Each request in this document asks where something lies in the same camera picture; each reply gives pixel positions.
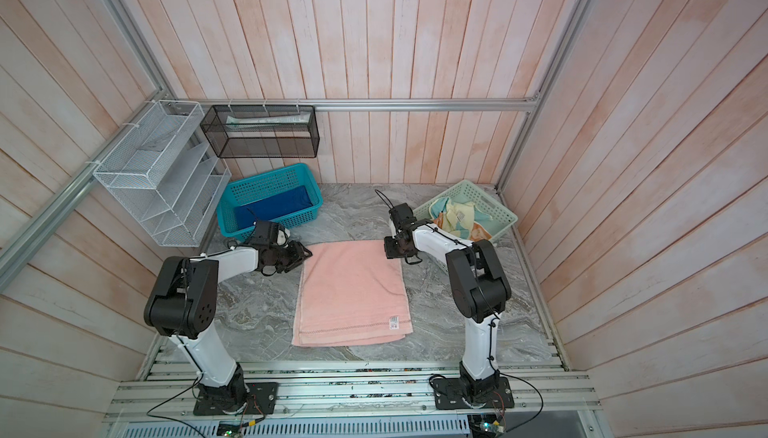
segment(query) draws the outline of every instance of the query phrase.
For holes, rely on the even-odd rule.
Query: towel stitching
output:
[[[410,323],[410,319],[404,319],[400,323]],[[370,328],[370,327],[378,327],[382,325],[389,326],[389,321],[385,323],[370,323],[370,324],[356,324],[352,325],[351,327],[341,327],[341,328],[331,328],[330,330],[317,330],[317,331],[300,331],[299,334],[318,334],[318,333],[328,333],[330,331],[341,331],[341,330],[350,330],[352,328]]]

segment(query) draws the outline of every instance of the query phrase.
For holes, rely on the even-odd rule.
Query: wood panel wall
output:
[[[525,97],[575,0],[124,0],[190,99]],[[320,113],[325,183],[492,183],[517,112]],[[229,160],[235,178],[297,160]]]
[[[616,436],[768,434],[767,8],[597,0],[504,190]]]
[[[0,0],[0,247],[154,92],[103,1]],[[103,188],[86,197],[0,295],[0,434],[97,432],[172,253]]]

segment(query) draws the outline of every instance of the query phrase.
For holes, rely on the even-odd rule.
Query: folded towel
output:
[[[252,227],[256,220],[272,221],[275,218],[312,207],[310,195],[304,186],[293,188],[274,196],[244,204],[234,209],[237,229]]]
[[[429,216],[440,229],[463,240],[491,239],[485,230],[491,216],[477,209],[472,201],[456,203],[450,197],[441,197],[429,205]]]
[[[383,241],[309,247],[293,320],[293,344],[337,347],[399,340],[413,331],[400,260]]]

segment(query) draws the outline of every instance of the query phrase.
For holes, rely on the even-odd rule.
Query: black wire mesh basket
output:
[[[315,108],[215,104],[200,124],[218,157],[317,157]]]

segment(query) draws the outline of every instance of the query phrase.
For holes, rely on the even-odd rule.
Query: blue cloth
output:
[[[295,187],[293,190],[236,207],[234,212],[237,229],[244,230],[252,227],[256,220],[272,221],[311,206],[312,201],[306,193],[306,188]]]

